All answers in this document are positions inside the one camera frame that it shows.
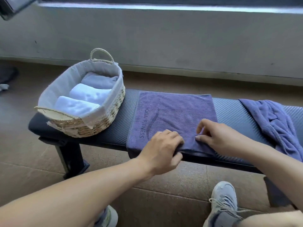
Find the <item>person's right arm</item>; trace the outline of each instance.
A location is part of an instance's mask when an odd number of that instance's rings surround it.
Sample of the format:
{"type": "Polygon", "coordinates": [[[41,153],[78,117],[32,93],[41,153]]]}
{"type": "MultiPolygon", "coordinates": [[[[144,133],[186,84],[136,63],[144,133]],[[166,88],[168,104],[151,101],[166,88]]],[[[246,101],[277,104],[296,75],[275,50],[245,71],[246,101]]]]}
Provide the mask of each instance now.
{"type": "Polygon", "coordinates": [[[263,172],[303,211],[303,163],[272,147],[254,141],[222,123],[200,121],[196,140],[224,156],[245,159],[263,172]]]}

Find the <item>wicker basket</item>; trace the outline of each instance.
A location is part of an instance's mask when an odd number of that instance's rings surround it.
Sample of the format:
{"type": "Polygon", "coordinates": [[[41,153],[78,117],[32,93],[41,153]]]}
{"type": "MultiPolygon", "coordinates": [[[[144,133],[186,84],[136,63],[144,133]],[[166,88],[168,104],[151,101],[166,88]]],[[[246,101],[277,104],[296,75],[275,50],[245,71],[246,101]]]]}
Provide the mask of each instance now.
{"type": "Polygon", "coordinates": [[[88,61],[75,64],[63,72],[41,94],[38,106],[35,107],[49,119],[47,124],[63,133],[75,137],[88,137],[108,128],[116,118],[125,96],[122,70],[114,62],[112,56],[104,49],[94,49],[88,61]],[[93,59],[95,51],[101,50],[108,54],[111,61],[93,59]],[[59,96],[68,96],[70,90],[79,84],[87,72],[95,72],[109,76],[119,76],[104,104],[82,118],[53,109],[59,96]]]}

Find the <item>shoe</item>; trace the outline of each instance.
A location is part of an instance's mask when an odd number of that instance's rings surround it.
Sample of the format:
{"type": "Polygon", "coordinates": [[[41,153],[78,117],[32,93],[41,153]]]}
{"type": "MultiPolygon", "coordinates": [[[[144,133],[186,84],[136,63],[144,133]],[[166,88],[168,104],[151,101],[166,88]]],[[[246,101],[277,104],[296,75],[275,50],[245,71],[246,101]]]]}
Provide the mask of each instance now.
{"type": "Polygon", "coordinates": [[[218,215],[220,212],[227,212],[235,218],[242,219],[237,215],[238,203],[236,191],[229,182],[219,182],[214,187],[209,201],[211,203],[211,212],[208,218],[205,220],[203,227],[211,227],[209,226],[209,220],[218,215]]]}
{"type": "Polygon", "coordinates": [[[118,214],[111,206],[107,206],[98,220],[95,222],[94,227],[116,227],[118,223],[118,214]]]}

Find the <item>wall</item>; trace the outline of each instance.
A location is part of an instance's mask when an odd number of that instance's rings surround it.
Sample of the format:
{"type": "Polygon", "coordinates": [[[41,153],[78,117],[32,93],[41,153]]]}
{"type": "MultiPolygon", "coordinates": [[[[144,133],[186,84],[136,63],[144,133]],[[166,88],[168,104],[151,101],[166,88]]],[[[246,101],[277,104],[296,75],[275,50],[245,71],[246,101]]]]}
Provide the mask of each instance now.
{"type": "Polygon", "coordinates": [[[81,61],[96,47],[126,65],[303,78],[303,15],[31,5],[0,20],[0,57],[81,61]]]}

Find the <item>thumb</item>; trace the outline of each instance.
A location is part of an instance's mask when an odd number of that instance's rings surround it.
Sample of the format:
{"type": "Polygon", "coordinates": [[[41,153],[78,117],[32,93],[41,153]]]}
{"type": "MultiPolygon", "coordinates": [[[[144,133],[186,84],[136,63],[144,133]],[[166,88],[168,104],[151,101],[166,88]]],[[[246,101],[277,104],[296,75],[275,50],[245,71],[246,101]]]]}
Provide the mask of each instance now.
{"type": "Polygon", "coordinates": [[[206,144],[208,144],[208,145],[210,145],[210,143],[212,142],[212,137],[209,137],[209,136],[207,136],[207,135],[197,135],[197,136],[195,137],[195,139],[196,139],[197,141],[204,142],[204,143],[206,143],[206,144]]]}
{"type": "Polygon", "coordinates": [[[177,165],[180,163],[180,161],[182,160],[182,158],[183,155],[180,152],[176,153],[176,155],[171,160],[171,167],[175,169],[177,165]]]}

